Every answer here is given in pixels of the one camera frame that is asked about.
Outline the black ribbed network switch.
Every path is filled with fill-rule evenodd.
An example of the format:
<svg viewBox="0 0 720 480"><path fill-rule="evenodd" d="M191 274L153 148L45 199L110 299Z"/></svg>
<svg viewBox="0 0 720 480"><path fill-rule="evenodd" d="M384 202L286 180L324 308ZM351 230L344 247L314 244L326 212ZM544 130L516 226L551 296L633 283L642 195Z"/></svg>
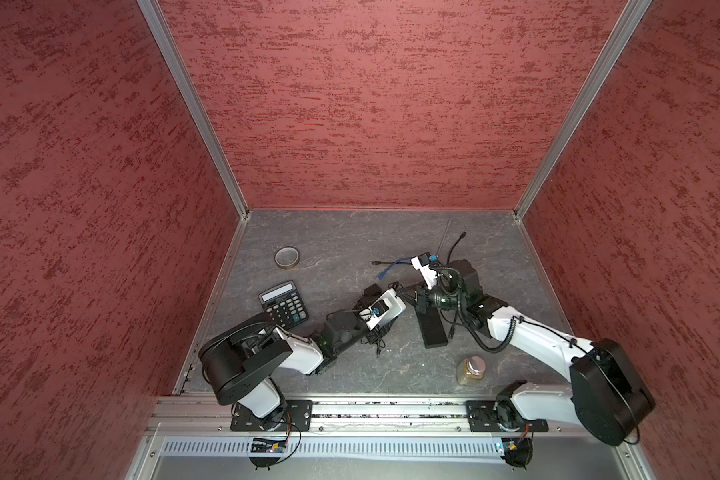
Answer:
<svg viewBox="0 0 720 480"><path fill-rule="evenodd" d="M418 304L415 307L415 312L424 347L434 349L447 346L448 337L438 309L434 306Z"/></svg>

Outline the black power adapter with cable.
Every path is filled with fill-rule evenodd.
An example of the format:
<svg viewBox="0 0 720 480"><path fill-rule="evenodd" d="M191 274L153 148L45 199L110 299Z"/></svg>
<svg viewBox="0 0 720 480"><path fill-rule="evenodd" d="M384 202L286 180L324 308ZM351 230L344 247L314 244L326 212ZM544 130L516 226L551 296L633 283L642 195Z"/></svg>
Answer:
<svg viewBox="0 0 720 480"><path fill-rule="evenodd" d="M381 351L385 348L386 344L383 340L384 336L376 336L368 331L368 333L365 336L364 342L367 344L372 344L376 347L376 355L379 356L381 354Z"/></svg>

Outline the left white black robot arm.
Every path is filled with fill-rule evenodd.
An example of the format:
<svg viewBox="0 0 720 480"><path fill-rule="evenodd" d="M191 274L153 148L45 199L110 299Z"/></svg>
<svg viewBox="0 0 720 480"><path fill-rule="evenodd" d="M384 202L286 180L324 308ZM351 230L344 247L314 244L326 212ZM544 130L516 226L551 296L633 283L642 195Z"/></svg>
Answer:
<svg viewBox="0 0 720 480"><path fill-rule="evenodd" d="M329 314L309 336L258 314L201 347L201 373L220 405L242 406L262 429L275 430L287 424L288 415L287 400L272 380L276 370L319 374L358 343L379 346L405 310L395 289L374 284L354 308Z"/></svg>

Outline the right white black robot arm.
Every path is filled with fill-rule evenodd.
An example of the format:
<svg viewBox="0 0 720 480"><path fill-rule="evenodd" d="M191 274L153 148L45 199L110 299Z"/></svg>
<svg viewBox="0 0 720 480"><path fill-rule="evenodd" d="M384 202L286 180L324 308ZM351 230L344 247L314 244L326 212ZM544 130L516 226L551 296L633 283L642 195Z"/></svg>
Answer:
<svg viewBox="0 0 720 480"><path fill-rule="evenodd" d="M620 344L564 333L485 294L467 261L444 265L423 254L410 263L423 278L412 302L420 318L451 311L482 351L513 347L562 377L550 385L518 380L497 394L489 417L503 430L544 420L579 425L610 446L640 441L640 424L655 400Z"/></svg>

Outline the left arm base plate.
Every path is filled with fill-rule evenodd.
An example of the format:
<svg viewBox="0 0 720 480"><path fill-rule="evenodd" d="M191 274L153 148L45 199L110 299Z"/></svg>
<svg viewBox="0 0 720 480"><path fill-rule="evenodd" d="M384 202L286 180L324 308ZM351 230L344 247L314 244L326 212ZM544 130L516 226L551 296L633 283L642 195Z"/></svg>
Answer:
<svg viewBox="0 0 720 480"><path fill-rule="evenodd" d="M229 429L233 432L304 432L310 428L312 410L311 400L284 400L272 412L259 418L237 403L231 409Z"/></svg>

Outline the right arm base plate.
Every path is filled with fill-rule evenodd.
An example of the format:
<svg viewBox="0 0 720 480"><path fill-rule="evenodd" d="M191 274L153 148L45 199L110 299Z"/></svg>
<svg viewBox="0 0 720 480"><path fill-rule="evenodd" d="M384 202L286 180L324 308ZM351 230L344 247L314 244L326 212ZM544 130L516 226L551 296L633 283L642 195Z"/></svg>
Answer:
<svg viewBox="0 0 720 480"><path fill-rule="evenodd" d="M473 433L548 432L545 420L523 418L509 401L469 400L465 402L466 418Z"/></svg>

